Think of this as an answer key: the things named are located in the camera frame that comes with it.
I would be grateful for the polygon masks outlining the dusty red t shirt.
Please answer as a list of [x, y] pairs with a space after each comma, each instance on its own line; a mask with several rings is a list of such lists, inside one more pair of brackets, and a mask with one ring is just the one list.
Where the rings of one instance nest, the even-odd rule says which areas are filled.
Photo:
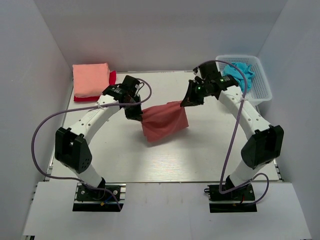
[[181, 101], [172, 101], [142, 110], [142, 131], [149, 143], [157, 142], [189, 126]]

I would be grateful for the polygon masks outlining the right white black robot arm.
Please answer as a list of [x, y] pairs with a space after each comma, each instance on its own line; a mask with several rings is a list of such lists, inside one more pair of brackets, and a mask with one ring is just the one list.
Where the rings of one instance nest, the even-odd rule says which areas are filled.
[[222, 75], [217, 61], [204, 62], [193, 69], [194, 79], [189, 80], [181, 107], [204, 104], [206, 97], [215, 97], [235, 117], [232, 138], [242, 128], [247, 142], [241, 149], [241, 161], [228, 177], [222, 175], [219, 192], [236, 200], [244, 193], [244, 186], [250, 184], [261, 168], [276, 159], [283, 144], [284, 130], [265, 120], [246, 100], [246, 91], [232, 75]]

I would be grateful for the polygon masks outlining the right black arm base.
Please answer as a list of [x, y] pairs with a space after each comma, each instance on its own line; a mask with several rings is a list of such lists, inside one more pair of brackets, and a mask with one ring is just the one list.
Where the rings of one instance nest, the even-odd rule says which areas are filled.
[[208, 185], [204, 193], [209, 199], [210, 213], [255, 213], [257, 206], [251, 184], [226, 194], [219, 192], [218, 184]]

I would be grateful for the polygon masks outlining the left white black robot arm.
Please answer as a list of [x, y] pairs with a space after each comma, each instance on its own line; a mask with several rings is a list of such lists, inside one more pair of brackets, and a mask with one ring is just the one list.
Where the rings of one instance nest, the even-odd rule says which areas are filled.
[[117, 112], [124, 109], [129, 120], [142, 121], [138, 94], [141, 82], [126, 75], [123, 82], [109, 85], [99, 97], [95, 108], [73, 125], [60, 127], [55, 133], [54, 157], [69, 168], [80, 181], [89, 185], [88, 193], [99, 200], [105, 196], [105, 180], [92, 165], [89, 144], [98, 130]]

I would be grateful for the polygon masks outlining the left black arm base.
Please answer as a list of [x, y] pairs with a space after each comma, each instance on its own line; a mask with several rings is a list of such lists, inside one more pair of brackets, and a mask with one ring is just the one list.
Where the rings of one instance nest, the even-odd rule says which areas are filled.
[[89, 189], [83, 184], [78, 183], [75, 190], [72, 211], [99, 213], [120, 212], [125, 203], [126, 184], [111, 183], [106, 184], [105, 188], [112, 192], [120, 207], [108, 191]]

